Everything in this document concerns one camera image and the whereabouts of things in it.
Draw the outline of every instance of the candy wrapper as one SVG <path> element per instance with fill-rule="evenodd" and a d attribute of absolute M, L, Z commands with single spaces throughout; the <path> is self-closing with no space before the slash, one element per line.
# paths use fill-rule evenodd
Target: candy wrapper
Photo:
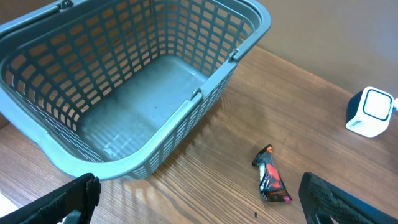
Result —
<path fill-rule="evenodd" d="M 282 178 L 272 160 L 273 148 L 269 144 L 254 158 L 252 165 L 260 169 L 260 193 L 266 202 L 291 202 Z"/>

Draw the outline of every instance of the plastic basket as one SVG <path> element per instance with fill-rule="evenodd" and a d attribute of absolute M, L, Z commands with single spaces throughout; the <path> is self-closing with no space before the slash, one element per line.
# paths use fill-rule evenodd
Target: plastic basket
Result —
<path fill-rule="evenodd" d="M 55 2 L 0 26 L 0 111 L 67 174 L 144 179 L 270 24 L 253 0 Z"/>

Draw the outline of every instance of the white device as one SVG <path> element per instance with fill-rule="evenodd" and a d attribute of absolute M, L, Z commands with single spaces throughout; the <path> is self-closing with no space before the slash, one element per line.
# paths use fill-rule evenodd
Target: white device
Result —
<path fill-rule="evenodd" d="M 368 138 L 377 136 L 387 129 L 393 107 L 389 93 L 366 87 L 348 103 L 346 128 Z"/>

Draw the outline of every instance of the wooden table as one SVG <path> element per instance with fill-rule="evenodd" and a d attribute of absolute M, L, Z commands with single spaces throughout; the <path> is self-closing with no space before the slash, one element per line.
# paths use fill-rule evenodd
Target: wooden table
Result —
<path fill-rule="evenodd" d="M 397 116 L 379 137 L 361 137 L 345 129 L 351 97 L 255 47 L 151 178 L 102 183 L 92 223 L 305 223 L 304 172 L 398 217 Z M 264 203 L 259 195 L 251 162 L 269 143 L 292 203 Z M 13 125 L 0 130 L 0 191 L 18 207 L 70 180 Z"/>

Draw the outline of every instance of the torn wrapper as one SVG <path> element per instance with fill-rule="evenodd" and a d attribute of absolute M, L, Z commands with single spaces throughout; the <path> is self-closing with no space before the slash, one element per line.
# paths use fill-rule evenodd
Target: torn wrapper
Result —
<path fill-rule="evenodd" d="M 260 193 L 266 202 L 291 202 L 292 198 L 275 168 L 272 153 L 273 148 L 269 144 L 252 162 L 252 165 L 260 170 Z"/>

